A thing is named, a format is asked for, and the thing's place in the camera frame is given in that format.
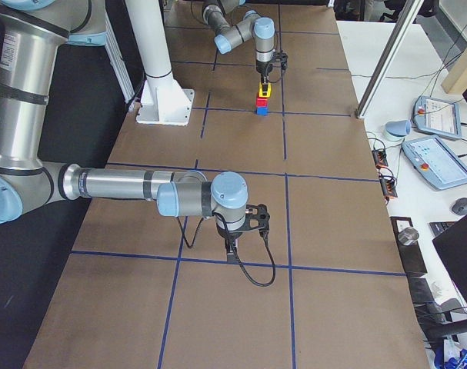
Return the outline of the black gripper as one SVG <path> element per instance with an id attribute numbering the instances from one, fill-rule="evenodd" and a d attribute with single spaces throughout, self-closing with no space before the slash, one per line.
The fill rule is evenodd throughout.
<path id="1" fill-rule="evenodd" d="M 268 76 L 272 72 L 273 62 L 272 61 L 256 61 L 256 70 L 261 75 L 259 84 L 259 94 L 267 95 L 269 93 L 269 81 Z"/>
<path id="2" fill-rule="evenodd" d="M 238 238 L 243 235 L 243 231 L 223 228 L 223 224 L 216 224 L 218 234 L 225 239 L 226 261 L 228 264 L 238 264 Z"/>

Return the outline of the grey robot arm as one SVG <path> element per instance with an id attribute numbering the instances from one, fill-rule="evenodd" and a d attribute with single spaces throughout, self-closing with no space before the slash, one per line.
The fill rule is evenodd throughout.
<path id="1" fill-rule="evenodd" d="M 101 163 L 115 127 L 100 123 L 95 58 L 57 57 L 101 48 L 106 31 L 103 1 L 0 1 L 0 264 L 51 237 L 43 208 L 111 196 Z"/>
<path id="2" fill-rule="evenodd" d="M 269 98 L 269 74 L 275 60 L 275 24 L 271 18 L 249 10 L 239 23 L 230 25 L 226 15 L 244 4 L 245 1 L 204 1 L 202 18 L 214 31 L 214 42 L 222 55 L 250 39 L 255 40 L 256 70 L 260 74 L 259 96 Z"/>

